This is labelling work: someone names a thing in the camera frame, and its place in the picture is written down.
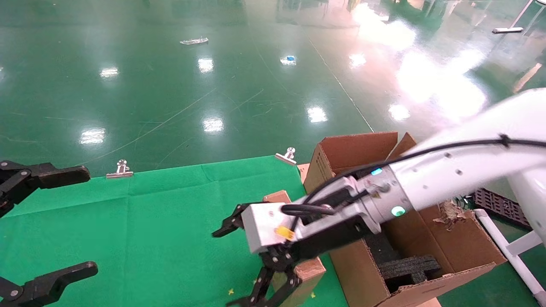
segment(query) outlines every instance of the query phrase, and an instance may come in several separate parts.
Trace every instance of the green epoxy floor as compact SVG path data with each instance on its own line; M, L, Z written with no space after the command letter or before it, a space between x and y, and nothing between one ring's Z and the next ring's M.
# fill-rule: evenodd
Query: green epoxy floor
M530 24L538 4L517 24L525 34L491 34L525 3L1 0L0 159L103 176L120 158L143 172L293 146L305 163L327 135L422 140L546 86L546 13ZM179 43L201 36L209 42ZM281 63L288 55L296 65ZM533 252L546 281L543 249ZM465 290L533 304L501 277L517 278L504 265Z

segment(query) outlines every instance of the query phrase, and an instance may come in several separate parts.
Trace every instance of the white robotic arm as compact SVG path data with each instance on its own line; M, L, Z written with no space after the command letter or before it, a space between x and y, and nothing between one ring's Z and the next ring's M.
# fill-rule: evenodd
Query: white robotic arm
M330 179L293 204L238 205L213 236L244 228L251 252L260 254L264 263L260 276L272 271L289 275L299 261L367 233L379 233L382 223L409 210L436 205L506 176L536 235L546 242L543 117L546 88L525 91L460 127L421 142L400 158ZM369 175L357 179L357 172ZM285 230L284 236L279 235L279 229ZM281 291L282 295L291 293L299 282L297 278L289 280L291 283L285 285L288 292ZM264 285L255 285L253 293L263 291ZM254 306L254 299L250 296L235 303ZM256 306L278 302L272 298Z

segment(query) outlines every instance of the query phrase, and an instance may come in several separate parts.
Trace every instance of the open cardboard box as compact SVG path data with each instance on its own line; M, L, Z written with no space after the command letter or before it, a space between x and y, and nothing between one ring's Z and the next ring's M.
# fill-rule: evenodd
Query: open cardboard box
M405 134L369 133L327 137L315 148L304 186L309 193L336 174L385 161L415 146ZM330 252L350 307L414 307L491 271L506 259L471 215L451 231L434 222L438 206L407 214L382 225L394 249L404 257L433 255L442 269L432 280L390 293L364 240Z

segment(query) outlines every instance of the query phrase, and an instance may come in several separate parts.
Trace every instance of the blue led light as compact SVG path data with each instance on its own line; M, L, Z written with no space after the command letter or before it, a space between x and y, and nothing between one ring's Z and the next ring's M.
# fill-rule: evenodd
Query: blue led light
M381 168L378 168L371 172L372 176L379 175L383 170Z

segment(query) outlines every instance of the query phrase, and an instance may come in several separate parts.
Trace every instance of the green led light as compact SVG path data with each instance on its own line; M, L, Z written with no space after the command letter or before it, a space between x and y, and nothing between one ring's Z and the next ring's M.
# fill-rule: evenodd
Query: green led light
M391 209L390 213L392 213L394 216L401 216L401 215L404 215L404 213L406 213L406 209L400 206L396 206Z

